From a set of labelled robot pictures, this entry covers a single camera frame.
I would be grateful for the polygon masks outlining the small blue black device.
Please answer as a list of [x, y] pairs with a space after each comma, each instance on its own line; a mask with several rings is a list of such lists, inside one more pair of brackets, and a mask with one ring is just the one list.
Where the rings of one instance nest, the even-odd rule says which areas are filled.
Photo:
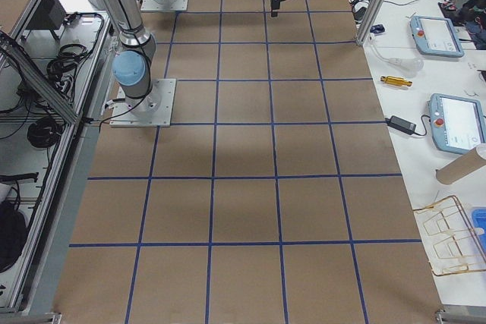
[[376, 24], [370, 28], [370, 32], [373, 34], [382, 34], [385, 32], [385, 27], [383, 24]]

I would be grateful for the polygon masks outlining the far teach pendant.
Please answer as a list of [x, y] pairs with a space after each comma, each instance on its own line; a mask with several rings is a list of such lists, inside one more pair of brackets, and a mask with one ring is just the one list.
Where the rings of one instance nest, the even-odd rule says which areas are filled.
[[461, 58], [464, 51], [450, 19], [412, 16], [409, 22], [417, 50], [423, 55]]

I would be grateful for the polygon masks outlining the teach pendant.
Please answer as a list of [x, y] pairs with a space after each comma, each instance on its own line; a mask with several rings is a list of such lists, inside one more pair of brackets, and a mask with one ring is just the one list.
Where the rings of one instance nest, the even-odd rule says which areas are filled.
[[485, 118], [477, 99], [434, 93], [428, 102], [435, 146], [465, 154], [485, 142]]
[[417, 50], [423, 55], [461, 58], [464, 51], [450, 19], [412, 16], [409, 22]]

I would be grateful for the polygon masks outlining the black power adapter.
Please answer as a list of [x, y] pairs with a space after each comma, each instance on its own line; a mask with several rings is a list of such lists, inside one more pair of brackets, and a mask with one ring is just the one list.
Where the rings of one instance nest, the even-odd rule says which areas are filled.
[[403, 118], [392, 115], [385, 119], [387, 126], [400, 131], [404, 134], [413, 135], [415, 134], [416, 124], [407, 121]]

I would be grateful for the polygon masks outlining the near teach pendant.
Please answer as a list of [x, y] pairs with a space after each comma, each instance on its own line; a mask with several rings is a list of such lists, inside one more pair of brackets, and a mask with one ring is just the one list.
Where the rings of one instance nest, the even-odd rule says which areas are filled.
[[434, 93], [428, 102], [435, 146], [465, 154], [485, 142], [485, 118], [477, 99]]

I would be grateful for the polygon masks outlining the cardboard tube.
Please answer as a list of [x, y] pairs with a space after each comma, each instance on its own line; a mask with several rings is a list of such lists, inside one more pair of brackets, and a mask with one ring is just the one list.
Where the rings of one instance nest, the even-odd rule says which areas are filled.
[[483, 167], [485, 167], [484, 143], [436, 170], [435, 177], [441, 184], [450, 185]]

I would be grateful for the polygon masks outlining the blue plastic bin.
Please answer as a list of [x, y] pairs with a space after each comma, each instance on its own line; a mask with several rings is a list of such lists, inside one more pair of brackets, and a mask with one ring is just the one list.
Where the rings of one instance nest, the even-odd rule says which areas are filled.
[[477, 231], [479, 244], [483, 253], [485, 253], [485, 229], [486, 229], [486, 210], [485, 208], [475, 208], [471, 213], [472, 224]]

